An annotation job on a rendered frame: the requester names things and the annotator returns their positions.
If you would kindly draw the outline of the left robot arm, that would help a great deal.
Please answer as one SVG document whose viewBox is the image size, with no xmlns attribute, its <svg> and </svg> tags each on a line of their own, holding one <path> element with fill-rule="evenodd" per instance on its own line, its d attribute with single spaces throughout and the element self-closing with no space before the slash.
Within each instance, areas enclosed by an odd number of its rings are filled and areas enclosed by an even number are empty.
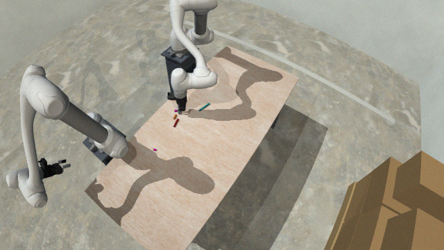
<svg viewBox="0 0 444 250">
<path fill-rule="evenodd" d="M 197 66 L 193 73 L 182 68 L 172 71 L 171 86 L 175 93 L 189 89 L 204 89 L 217 84 L 218 75 L 210 71 L 205 58 L 196 45 L 209 44 L 214 40 L 214 31 L 207 27 L 207 13 L 218 6 L 217 0 L 170 0 L 169 11 L 172 23 L 169 55 L 182 58 L 190 52 L 195 57 Z M 183 26 L 185 11 L 194 12 L 194 27 Z M 209 32 L 210 30 L 210 32 Z M 189 39 L 190 38 L 190 39 Z"/>
</svg>

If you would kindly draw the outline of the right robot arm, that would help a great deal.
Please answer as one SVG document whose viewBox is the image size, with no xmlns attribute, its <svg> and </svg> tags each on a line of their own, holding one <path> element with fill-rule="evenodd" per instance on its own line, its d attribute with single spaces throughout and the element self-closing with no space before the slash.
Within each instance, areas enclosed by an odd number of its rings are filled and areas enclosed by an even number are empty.
<svg viewBox="0 0 444 250">
<path fill-rule="evenodd" d="M 28 168 L 7 174 L 8 187 L 22 191 L 24 198 L 35 208 L 46 205 L 48 198 L 35 149 L 33 122 L 36 112 L 47 119 L 61 120 L 89 137 L 91 151 L 96 148 L 112 158 L 123 158 L 128 152 L 126 138 L 112 128 L 96 112 L 84 113 L 69 97 L 47 79 L 42 66 L 31 65 L 23 75 L 20 89 L 21 127 Z"/>
</svg>

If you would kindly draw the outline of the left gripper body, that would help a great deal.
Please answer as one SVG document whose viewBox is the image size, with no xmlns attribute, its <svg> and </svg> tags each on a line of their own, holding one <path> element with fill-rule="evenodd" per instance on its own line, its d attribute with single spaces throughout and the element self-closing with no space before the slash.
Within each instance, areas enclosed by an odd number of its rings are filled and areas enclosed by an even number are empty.
<svg viewBox="0 0 444 250">
<path fill-rule="evenodd" d="M 175 93 L 174 91 L 170 92 L 170 93 L 168 93 L 167 98 L 168 98 L 168 100 L 171 100 L 171 101 L 177 100 L 176 103 L 178 104 L 179 111 L 185 111 L 186 102 L 187 102 L 187 90 L 183 93 L 180 93 L 180 94 Z"/>
</svg>

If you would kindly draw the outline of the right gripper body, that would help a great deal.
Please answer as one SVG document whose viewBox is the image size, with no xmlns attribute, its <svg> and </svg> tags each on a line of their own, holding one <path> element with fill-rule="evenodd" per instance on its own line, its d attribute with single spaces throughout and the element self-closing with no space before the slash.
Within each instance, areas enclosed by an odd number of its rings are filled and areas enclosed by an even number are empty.
<svg viewBox="0 0 444 250">
<path fill-rule="evenodd" d="M 48 178 L 56 174 L 62 174 L 62 168 L 58 163 L 54 163 L 52 165 L 47 165 L 47 161 L 44 158 L 41 158 L 39 169 L 40 169 L 40 179 Z"/>
</svg>

